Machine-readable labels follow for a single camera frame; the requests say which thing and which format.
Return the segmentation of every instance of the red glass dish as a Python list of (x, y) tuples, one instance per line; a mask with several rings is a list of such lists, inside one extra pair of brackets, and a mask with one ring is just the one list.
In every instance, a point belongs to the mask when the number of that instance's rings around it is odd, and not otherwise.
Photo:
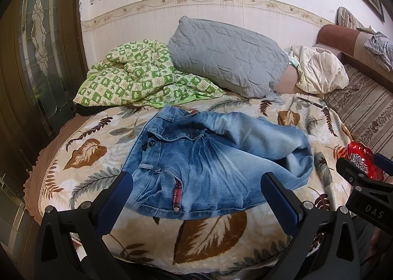
[(352, 141), (347, 147), (347, 157), (351, 163), (367, 174), (368, 178), (384, 180), (384, 172), (373, 164), (373, 151), (362, 143)]

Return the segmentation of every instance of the jeans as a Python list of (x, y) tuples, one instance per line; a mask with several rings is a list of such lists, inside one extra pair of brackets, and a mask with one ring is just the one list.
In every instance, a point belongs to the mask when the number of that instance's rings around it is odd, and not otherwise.
[(307, 183), (313, 156), (304, 133), (243, 113), (188, 113), (165, 106), (142, 129), (122, 168), (134, 187), (126, 206), (143, 215), (200, 219), (266, 200), (273, 172), (289, 189)]

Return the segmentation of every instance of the wallpaper border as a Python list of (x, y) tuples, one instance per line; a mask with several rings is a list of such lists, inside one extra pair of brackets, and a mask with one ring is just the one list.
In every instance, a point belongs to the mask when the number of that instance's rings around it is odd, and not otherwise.
[(312, 12), (304, 10), (302, 8), (290, 5), (284, 2), (276, 0), (142, 0), (134, 2), (115, 10), (101, 14), (91, 20), (82, 21), (82, 31), (93, 30), (102, 25), (110, 22), (114, 22), (121, 18), (125, 18), (130, 15), (138, 13), (148, 12), (157, 9), (170, 8), (170, 7), (182, 7), (187, 5), (227, 5), (235, 7), (252, 7), (265, 11), (281, 13), (288, 16), (293, 16), (300, 20), (309, 22), (315, 26), (322, 27), (326, 24), (334, 24), (333, 22), (318, 16)]

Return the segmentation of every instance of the green and white blanket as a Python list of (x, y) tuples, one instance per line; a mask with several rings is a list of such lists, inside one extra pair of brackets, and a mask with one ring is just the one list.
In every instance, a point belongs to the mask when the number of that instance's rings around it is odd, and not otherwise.
[(93, 65), (74, 102), (83, 106), (163, 107), (223, 94), (225, 91), (208, 79), (175, 69), (165, 44), (142, 40), (118, 46)]

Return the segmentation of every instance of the metal rivet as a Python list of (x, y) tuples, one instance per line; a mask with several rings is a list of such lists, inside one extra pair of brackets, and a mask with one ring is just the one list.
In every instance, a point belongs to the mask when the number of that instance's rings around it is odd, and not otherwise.
[(340, 211), (341, 211), (342, 213), (348, 213), (348, 208), (345, 207), (345, 206), (341, 206), (341, 207), (340, 207)]
[(90, 208), (91, 205), (92, 205), (92, 202), (86, 200), (86, 201), (84, 201), (84, 202), (81, 203), (81, 208), (82, 208), (82, 209), (88, 209), (88, 208)]
[(53, 207), (52, 205), (46, 206), (46, 207), (45, 207), (45, 212), (46, 212), (46, 213), (50, 213), (50, 212), (53, 210), (53, 208), (54, 208), (54, 207)]
[(306, 209), (313, 209), (314, 208), (314, 204), (311, 201), (305, 201), (303, 203), (304, 208)]

